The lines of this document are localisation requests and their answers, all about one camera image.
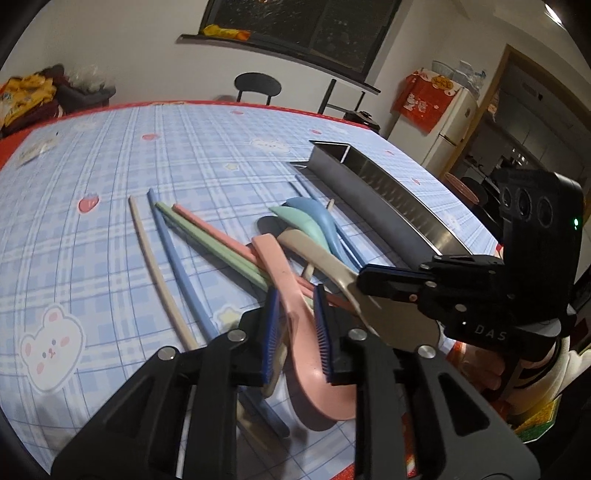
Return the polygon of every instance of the strawberry print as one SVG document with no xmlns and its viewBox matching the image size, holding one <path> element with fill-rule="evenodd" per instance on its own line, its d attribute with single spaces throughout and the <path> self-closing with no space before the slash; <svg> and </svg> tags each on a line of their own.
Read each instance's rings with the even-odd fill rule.
<svg viewBox="0 0 591 480">
<path fill-rule="evenodd" d="M 78 211 L 80 213 L 88 213 L 99 204 L 99 195 L 97 193 L 90 193 L 78 202 Z"/>
</svg>

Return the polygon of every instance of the red table edge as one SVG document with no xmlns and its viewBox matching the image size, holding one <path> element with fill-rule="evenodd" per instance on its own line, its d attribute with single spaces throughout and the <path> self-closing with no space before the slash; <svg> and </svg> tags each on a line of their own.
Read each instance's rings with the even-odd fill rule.
<svg viewBox="0 0 591 480">
<path fill-rule="evenodd" d="M 365 128 L 366 130 L 370 130 L 369 127 L 361 124 L 356 124 L 353 122 L 349 122 L 348 120 L 343 120 L 342 118 L 333 118 L 331 116 L 320 115 L 319 113 L 314 112 L 304 112 L 303 110 L 296 110 L 293 108 L 285 108 L 282 106 L 274 106 L 274 105 L 260 105 L 258 103 L 236 103 L 236 102 L 219 102 L 217 100 L 152 100 L 150 102 L 133 102 L 133 103 L 120 103 L 118 105 L 113 106 L 106 106 L 106 107 L 98 107 L 93 108 L 90 110 L 83 110 L 81 112 L 76 112 L 71 115 L 65 115 L 60 118 L 52 118 L 51 120 L 47 120 L 45 122 L 40 122 L 39 124 L 33 125 L 32 127 L 26 128 L 12 134 L 2 140 L 0 140 L 0 170 L 4 167 L 7 161 L 10 159 L 12 154 L 18 148 L 18 146 L 28 137 L 29 133 L 39 127 L 44 127 L 46 125 L 50 125 L 56 122 L 60 122 L 62 120 L 67 120 L 70 118 L 74 118 L 77 116 L 82 115 L 89 115 L 91 113 L 96 112 L 103 112 L 108 110 L 119 110 L 121 108 L 131 108 L 136 106 L 148 106 L 148 105 L 165 105 L 168 103 L 172 104 L 182 104 L 182 103 L 190 103 L 192 105 L 233 105 L 233 106 L 244 106 L 249 108 L 265 108 L 268 110 L 279 110 L 280 112 L 289 112 L 289 113 L 299 113 L 300 115 L 307 115 L 307 116 L 314 116 L 317 118 L 324 118 L 326 120 L 332 120 L 333 122 L 338 122 L 341 124 L 348 124 L 353 125 L 359 128 Z"/>
</svg>

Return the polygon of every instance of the bear face print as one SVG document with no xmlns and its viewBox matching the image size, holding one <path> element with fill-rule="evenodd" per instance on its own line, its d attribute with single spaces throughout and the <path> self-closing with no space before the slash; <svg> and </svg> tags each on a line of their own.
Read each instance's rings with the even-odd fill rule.
<svg viewBox="0 0 591 480">
<path fill-rule="evenodd" d="M 42 393 L 61 388 L 76 369 L 85 344 L 84 330 L 77 318 L 59 304 L 47 308 L 39 331 L 26 334 L 21 340 L 21 356 L 28 367 L 31 385 Z"/>
<path fill-rule="evenodd" d="M 265 140 L 264 138 L 255 138 L 251 141 L 253 147 L 260 148 L 265 152 L 288 153 L 290 148 L 281 140 Z"/>
</svg>

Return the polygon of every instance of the tablecloth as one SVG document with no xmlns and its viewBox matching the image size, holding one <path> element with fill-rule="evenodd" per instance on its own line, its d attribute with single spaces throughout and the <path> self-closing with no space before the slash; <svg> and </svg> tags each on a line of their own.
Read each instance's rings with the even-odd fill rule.
<svg viewBox="0 0 591 480">
<path fill-rule="evenodd" d="M 43 467 L 159 347 L 180 348 L 139 249 L 128 196 L 138 199 L 151 247 L 190 321 L 147 190 L 248 243 L 261 231 L 281 229 L 268 208 L 295 196 L 288 162 L 306 160 L 310 140 L 352 144 L 474 253 L 494 251 L 496 241 L 480 222 L 416 162 L 368 129 L 318 116 L 155 103 L 64 119 L 34 130 L 16 149 L 0 171 L 0 405 Z M 25 152 L 42 144 L 51 148 L 19 166 Z M 334 197 L 313 175 L 305 181 L 322 198 Z M 338 197 L 333 214 L 368 260 L 403 266 Z M 222 330 L 264 298 L 206 251 L 173 240 Z M 55 356 L 60 362 L 50 363 Z M 269 403 L 291 427 L 291 438 L 265 452 L 239 436 L 240 479 L 327 480 L 353 461 L 354 422 L 305 427 L 288 397 L 290 375 L 288 367 Z"/>
</svg>

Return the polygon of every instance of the yellow clothing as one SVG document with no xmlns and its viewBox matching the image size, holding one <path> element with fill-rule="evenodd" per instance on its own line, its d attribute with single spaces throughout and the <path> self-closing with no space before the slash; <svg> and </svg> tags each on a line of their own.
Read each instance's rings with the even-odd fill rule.
<svg viewBox="0 0 591 480">
<path fill-rule="evenodd" d="M 51 102 L 55 94 L 52 79 L 37 74 L 23 79 L 11 78 L 4 86 L 0 98 L 2 111 L 6 112 L 4 118 L 0 119 L 2 125 L 7 127 L 36 106 Z"/>
</svg>

